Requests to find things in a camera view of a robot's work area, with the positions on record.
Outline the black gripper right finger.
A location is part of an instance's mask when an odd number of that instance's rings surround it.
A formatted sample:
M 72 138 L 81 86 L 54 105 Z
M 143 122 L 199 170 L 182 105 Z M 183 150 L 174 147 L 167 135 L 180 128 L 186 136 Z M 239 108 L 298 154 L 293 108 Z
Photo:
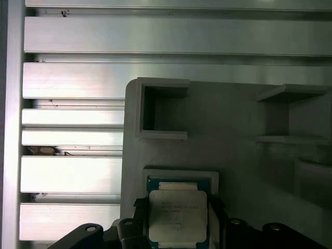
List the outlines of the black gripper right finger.
M 322 245 L 281 223 L 260 230 L 244 220 L 228 217 L 220 198 L 208 197 L 209 248 L 322 248 Z

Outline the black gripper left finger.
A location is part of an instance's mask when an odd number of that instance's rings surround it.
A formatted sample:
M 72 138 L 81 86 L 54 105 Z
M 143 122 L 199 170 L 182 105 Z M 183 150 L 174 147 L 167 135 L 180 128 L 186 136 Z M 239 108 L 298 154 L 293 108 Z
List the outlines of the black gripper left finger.
M 136 199 L 133 217 L 114 221 L 104 230 L 101 225 L 83 224 L 49 246 L 66 248 L 150 248 L 146 236 L 149 199 Z

